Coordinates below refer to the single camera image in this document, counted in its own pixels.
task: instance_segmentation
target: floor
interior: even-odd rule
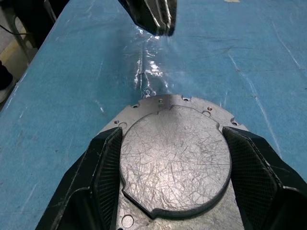
[[[8,28],[6,20],[4,18],[2,10],[0,10],[0,24],[5,28]],[[16,19],[16,26],[19,31],[23,31],[23,25],[20,20]],[[33,59],[37,52],[37,49],[31,49],[29,52],[30,57]],[[29,63],[13,35],[0,28],[0,60],[8,71],[15,77],[16,81],[23,76]],[[0,111],[2,110],[5,102],[0,103]]]

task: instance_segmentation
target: blue table cover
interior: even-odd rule
[[[0,228],[32,230],[66,170],[126,105],[200,97],[307,180],[307,2],[178,0],[172,37],[117,0],[71,0],[0,113]]]

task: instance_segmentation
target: person's foot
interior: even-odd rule
[[[0,61],[0,103],[9,95],[11,89],[15,86],[15,80],[12,74],[8,72]]]

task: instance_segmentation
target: blue cloth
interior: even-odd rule
[[[200,97],[307,180],[307,2],[179,0],[172,37],[116,0],[71,0],[0,114],[1,229],[31,230],[65,171],[126,105]]]

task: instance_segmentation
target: cable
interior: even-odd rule
[[[30,35],[31,33],[13,33],[11,31],[9,31],[8,29],[6,29],[5,27],[3,27],[1,24],[0,24],[0,27],[5,30],[6,32],[12,34],[12,35]]]

